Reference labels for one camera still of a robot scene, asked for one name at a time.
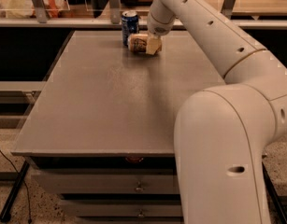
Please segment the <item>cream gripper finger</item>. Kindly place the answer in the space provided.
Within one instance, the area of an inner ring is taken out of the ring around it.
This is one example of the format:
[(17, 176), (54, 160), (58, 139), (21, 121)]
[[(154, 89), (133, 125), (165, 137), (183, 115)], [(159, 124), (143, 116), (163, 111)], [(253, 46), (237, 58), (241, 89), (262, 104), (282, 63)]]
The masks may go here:
[(149, 55), (154, 55), (162, 48), (162, 40), (158, 35), (148, 35), (146, 53)]

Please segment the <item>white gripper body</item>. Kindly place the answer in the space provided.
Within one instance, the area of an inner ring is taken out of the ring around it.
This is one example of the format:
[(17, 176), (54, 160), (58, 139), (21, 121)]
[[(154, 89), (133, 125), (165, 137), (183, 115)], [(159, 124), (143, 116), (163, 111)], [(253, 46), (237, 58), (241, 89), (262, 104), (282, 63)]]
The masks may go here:
[(175, 15), (170, 13), (150, 12), (147, 18), (147, 26), (153, 35), (167, 35), (174, 25)]

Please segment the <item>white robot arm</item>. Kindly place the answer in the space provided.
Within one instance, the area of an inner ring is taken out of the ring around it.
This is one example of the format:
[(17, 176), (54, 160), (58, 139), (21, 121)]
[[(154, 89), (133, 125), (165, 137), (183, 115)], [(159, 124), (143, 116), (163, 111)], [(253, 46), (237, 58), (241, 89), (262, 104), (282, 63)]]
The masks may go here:
[(204, 0), (153, 0), (148, 29), (180, 20), (224, 83), (178, 111), (174, 152), (184, 224), (270, 224), (262, 155), (287, 132), (287, 68)]

